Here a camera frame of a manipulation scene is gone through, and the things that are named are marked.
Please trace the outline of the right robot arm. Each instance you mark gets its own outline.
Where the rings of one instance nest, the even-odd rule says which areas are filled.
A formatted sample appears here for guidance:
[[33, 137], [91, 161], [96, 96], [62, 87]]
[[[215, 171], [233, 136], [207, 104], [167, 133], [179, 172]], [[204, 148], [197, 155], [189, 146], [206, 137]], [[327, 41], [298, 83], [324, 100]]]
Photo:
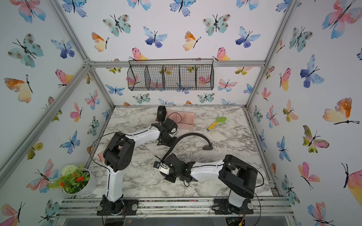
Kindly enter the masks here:
[[185, 186], [190, 182], [201, 182], [218, 179], [231, 191], [227, 199], [215, 198], [212, 210], [216, 215], [249, 215], [253, 214], [251, 200], [255, 195], [256, 181], [259, 171], [250, 164], [233, 155], [226, 155], [223, 160], [213, 163], [181, 161], [171, 154], [164, 161], [156, 161], [153, 168], [157, 169], [165, 180], [174, 183], [177, 179]]

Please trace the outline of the black belt coil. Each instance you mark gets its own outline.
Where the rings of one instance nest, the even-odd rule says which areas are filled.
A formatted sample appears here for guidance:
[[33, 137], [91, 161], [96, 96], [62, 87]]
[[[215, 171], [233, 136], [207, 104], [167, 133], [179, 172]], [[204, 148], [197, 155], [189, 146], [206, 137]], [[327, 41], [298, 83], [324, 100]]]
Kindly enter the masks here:
[[[177, 138], [176, 142], [169, 150], [165, 153], [165, 155], [161, 158], [161, 160], [165, 160], [171, 154], [176, 153], [176, 149], [180, 145], [181, 152], [186, 153], [186, 150], [189, 151], [211, 151], [213, 150], [212, 142], [204, 135], [200, 133], [187, 133]], [[215, 163], [199, 163], [196, 162], [191, 169], [191, 176], [196, 179], [197, 181], [201, 180], [201, 176], [197, 176], [197, 170], [205, 169], [206, 173], [202, 173], [202, 176], [205, 178], [209, 178], [208, 174], [213, 175], [213, 171], [217, 168]], [[186, 187], [189, 186], [190, 183], [183, 182]]]

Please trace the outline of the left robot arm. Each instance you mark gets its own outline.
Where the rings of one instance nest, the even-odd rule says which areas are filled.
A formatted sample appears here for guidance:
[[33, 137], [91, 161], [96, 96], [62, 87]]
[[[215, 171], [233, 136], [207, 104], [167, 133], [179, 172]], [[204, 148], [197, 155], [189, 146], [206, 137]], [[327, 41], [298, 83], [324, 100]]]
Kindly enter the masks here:
[[123, 201], [123, 177], [125, 169], [130, 165], [134, 149], [151, 141], [171, 147], [177, 140], [173, 133], [177, 124], [167, 118], [164, 122], [153, 123], [149, 128], [125, 134], [114, 133], [104, 153], [104, 168], [107, 170], [107, 190], [97, 208], [98, 216], [117, 216], [126, 214]]

